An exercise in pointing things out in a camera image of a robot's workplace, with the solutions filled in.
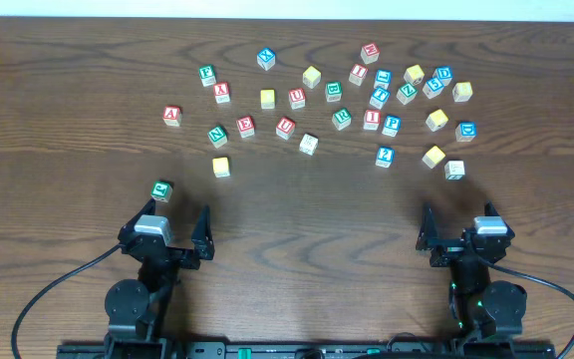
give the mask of tabletop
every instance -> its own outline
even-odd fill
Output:
[[[361,46],[381,50],[358,87],[348,81]],[[256,54],[269,47],[276,65]],[[217,105],[198,68],[212,64],[231,102]],[[362,129],[374,72],[393,72],[391,89],[419,64],[451,66],[454,81],[434,99],[419,93],[383,113],[399,116],[394,138]],[[303,87],[309,66],[322,83],[306,88],[306,107],[287,92]],[[340,81],[341,102],[324,84]],[[465,103],[454,82],[470,81]],[[261,110],[259,91],[275,89],[276,109]],[[179,128],[161,119],[182,107]],[[339,132],[332,114],[354,120]],[[427,115],[449,121],[431,132]],[[255,136],[235,120],[251,116]],[[275,126],[296,122],[289,141]],[[455,141],[459,122],[477,125]],[[228,143],[207,133],[221,125]],[[313,156],[304,134],[319,138]],[[446,180],[423,154],[438,145],[465,162]],[[379,146],[392,166],[375,166]],[[231,177],[211,160],[227,156]],[[458,236],[492,200],[516,237],[501,264],[574,292],[574,24],[343,22],[190,19],[0,18],[0,358],[23,306],[58,276],[117,243],[120,227],[145,204],[157,180],[174,184],[167,215],[174,245],[209,204],[216,255],[180,274],[164,330],[171,337],[231,341],[387,340],[407,331],[456,331],[447,307],[449,273],[415,251],[421,208],[429,202],[444,236]],[[107,290],[136,278],[139,263],[115,253],[43,297],[21,326],[24,357],[54,357],[66,341],[100,341],[107,332]],[[574,304],[543,286],[523,285],[522,338],[561,350],[574,330]]]

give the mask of wooden block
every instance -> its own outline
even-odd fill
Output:
[[[366,110],[364,130],[377,131],[380,126],[380,111]]]
[[[198,68],[198,76],[200,76],[200,81],[203,83],[203,87],[211,86],[216,83],[216,73],[214,72],[214,67],[211,65],[205,65]]]
[[[340,81],[327,83],[325,95],[327,96],[327,102],[340,101],[343,97],[343,86],[340,84]]]
[[[389,88],[389,84],[391,83],[391,78],[393,74],[391,71],[387,70],[378,70],[376,71],[376,80],[374,80],[374,89],[379,87],[387,90]]]
[[[276,135],[285,140],[289,140],[289,138],[294,134],[295,130],[296,123],[287,118],[280,119],[278,125],[276,125]]]
[[[215,84],[214,97],[216,98],[216,104],[229,102],[229,85],[227,83]]]
[[[427,117],[427,126],[435,132],[443,128],[448,122],[448,117],[442,110],[436,110]]]
[[[260,108],[271,110],[276,107],[276,92],[274,90],[260,90]]]
[[[449,66],[442,66],[435,69],[433,76],[446,86],[453,79],[453,72]]]
[[[303,73],[303,84],[307,85],[310,89],[313,89],[320,83],[320,79],[322,78],[322,74],[318,69],[313,66],[310,66],[305,72]]]
[[[363,59],[365,65],[378,61],[379,56],[380,49],[374,43],[363,46],[360,51],[360,57]]]
[[[214,174],[217,178],[228,177],[229,176],[229,159],[228,158],[218,158],[211,161],[211,165],[214,168]]]
[[[318,147],[318,139],[309,134],[303,136],[303,140],[300,142],[300,152],[303,152],[309,156],[314,155],[316,148]]]
[[[423,157],[423,162],[429,166],[430,169],[434,168],[440,161],[444,160],[445,154],[438,146],[433,146]]]
[[[420,65],[413,65],[405,71],[405,81],[414,86],[422,82],[424,77],[425,72]]]
[[[180,107],[165,106],[165,110],[163,110],[163,120],[166,125],[179,127],[182,117],[183,114],[180,111]]]
[[[236,120],[236,125],[241,138],[254,136],[254,121],[251,119],[251,116]]]
[[[425,82],[425,86],[423,87],[423,92],[429,99],[439,95],[442,90],[444,90],[444,85],[436,78],[427,80]]]
[[[403,121],[395,116],[387,116],[385,118],[385,125],[383,126],[383,135],[395,137],[402,126]]]
[[[457,83],[453,87],[453,99],[456,102],[468,101],[473,96],[473,87],[470,82]]]
[[[455,140],[458,142],[471,142],[477,136],[475,123],[460,123],[455,129]]]
[[[444,176],[447,180],[459,180],[464,175],[464,161],[449,161],[444,165]]]
[[[394,149],[380,147],[378,149],[378,153],[376,154],[376,166],[388,169],[389,166],[394,162],[395,156],[396,152]]]
[[[396,98],[398,99],[398,101],[400,101],[403,105],[408,104],[409,102],[411,102],[415,97],[416,94],[418,93],[418,90],[416,90],[416,88],[411,85],[411,84],[404,84],[402,87],[400,87],[400,89],[398,90],[398,94],[396,95]]]
[[[349,73],[349,82],[358,86],[362,85],[363,81],[365,81],[365,78],[367,77],[367,72],[368,70],[366,67],[358,64],[354,65],[351,69],[351,73]]]
[[[369,105],[375,107],[378,110],[381,110],[382,107],[385,105],[387,100],[389,99],[389,91],[383,88],[376,88],[374,93],[371,95],[371,100],[369,101]]]
[[[338,131],[341,131],[351,125],[351,114],[347,109],[342,109],[331,117],[331,122]]]
[[[227,134],[221,126],[216,126],[209,133],[209,140],[218,149],[219,147],[227,144]]]
[[[171,184],[165,183],[163,181],[157,181],[151,188],[150,195],[155,200],[167,202],[171,197],[171,192],[172,192]]]
[[[291,105],[292,110],[305,107],[305,100],[305,90],[289,90],[289,104]]]
[[[269,48],[264,48],[256,56],[256,61],[261,68],[267,71],[276,65],[276,54]]]

